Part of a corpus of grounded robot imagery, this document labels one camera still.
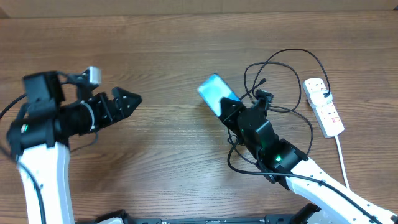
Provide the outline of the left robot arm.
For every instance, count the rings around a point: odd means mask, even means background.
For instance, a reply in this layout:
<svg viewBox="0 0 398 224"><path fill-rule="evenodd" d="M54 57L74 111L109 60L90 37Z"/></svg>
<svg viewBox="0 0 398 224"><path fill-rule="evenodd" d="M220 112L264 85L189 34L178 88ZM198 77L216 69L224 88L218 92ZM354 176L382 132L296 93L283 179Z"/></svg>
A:
<svg viewBox="0 0 398 224"><path fill-rule="evenodd" d="M11 159L24 187L29 223L74 223L69 187L69 138L98 133L132 115L142 97L119 87L93 94L95 67L81 74L59 71L23 77L25 97L7 132Z"/></svg>

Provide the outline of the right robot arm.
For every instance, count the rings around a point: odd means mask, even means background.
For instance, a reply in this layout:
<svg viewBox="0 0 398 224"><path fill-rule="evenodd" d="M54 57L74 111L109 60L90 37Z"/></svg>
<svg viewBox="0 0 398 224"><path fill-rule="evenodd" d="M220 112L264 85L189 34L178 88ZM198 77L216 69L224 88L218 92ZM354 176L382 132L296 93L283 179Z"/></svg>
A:
<svg viewBox="0 0 398 224"><path fill-rule="evenodd" d="M397 223L397 215L381 208L324 172L308 154L274 132L267 120L269 97L247 108L223 97L220 120L236 135L233 146L244 145L256 160L257 172L272 184L311 201L337 223Z"/></svg>

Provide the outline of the blue Samsung Galaxy smartphone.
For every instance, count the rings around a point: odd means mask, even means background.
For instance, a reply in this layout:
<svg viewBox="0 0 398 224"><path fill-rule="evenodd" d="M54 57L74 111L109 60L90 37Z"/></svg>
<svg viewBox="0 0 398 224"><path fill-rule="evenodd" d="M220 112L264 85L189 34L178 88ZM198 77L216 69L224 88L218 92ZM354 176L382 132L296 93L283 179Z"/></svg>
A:
<svg viewBox="0 0 398 224"><path fill-rule="evenodd" d="M197 91L217 117L221 116L220 100L222 98L240 101L232 89L218 74L213 74L197 88Z"/></svg>

